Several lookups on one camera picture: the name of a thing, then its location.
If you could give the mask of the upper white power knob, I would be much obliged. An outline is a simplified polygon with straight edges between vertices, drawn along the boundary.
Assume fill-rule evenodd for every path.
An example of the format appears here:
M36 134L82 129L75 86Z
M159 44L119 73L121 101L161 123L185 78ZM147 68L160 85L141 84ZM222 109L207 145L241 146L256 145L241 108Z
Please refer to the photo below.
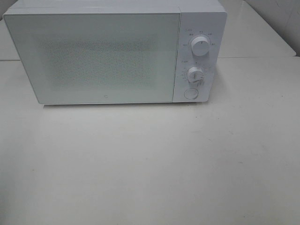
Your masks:
M210 50L210 40L204 35L199 35L191 40L190 46L193 55L204 56Z

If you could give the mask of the round white door-release button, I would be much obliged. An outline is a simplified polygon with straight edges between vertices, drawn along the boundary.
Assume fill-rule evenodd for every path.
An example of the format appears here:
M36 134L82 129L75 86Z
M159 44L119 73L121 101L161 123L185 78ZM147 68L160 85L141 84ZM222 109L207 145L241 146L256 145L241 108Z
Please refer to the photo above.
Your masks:
M184 92L184 96L186 99L189 99L189 100L192 100L192 99L196 99L198 97L198 90L195 89L195 88L190 88L190 89L187 89L185 92Z

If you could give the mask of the white microwave oven body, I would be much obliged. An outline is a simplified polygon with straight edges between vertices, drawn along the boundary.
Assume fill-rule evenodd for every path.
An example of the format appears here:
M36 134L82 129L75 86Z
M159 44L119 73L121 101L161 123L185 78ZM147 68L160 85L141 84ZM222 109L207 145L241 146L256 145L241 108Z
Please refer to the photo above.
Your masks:
M225 11L224 7L219 3L219 1L19 0L4 13L3 19L6 15L69 14L179 14L180 22L178 28L178 43L175 64L173 98L172 101L168 103L206 102L209 99L210 89L214 79L216 62L218 59L219 49L227 19L227 12ZM204 56L195 56L191 51L190 42L193 38L199 35L204 35L210 40L210 50ZM191 67L201 67L204 71L204 78L200 82L188 82L187 71ZM198 90L199 94L196 99L189 100L185 98L184 92L190 88L195 88Z

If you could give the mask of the white timer knob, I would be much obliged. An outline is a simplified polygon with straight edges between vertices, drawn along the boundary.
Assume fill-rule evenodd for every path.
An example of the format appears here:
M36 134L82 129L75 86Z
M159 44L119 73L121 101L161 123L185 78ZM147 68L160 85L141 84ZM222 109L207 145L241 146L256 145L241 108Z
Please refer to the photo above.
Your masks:
M198 83L204 78L204 71L201 67L191 67L187 71L187 80L189 83Z

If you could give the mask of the white microwave door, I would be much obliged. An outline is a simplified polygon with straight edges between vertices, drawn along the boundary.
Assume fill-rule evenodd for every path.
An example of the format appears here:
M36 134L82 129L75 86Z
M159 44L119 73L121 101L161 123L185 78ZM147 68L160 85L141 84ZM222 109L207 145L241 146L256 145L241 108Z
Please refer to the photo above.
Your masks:
M4 19L41 104L173 99L179 14Z

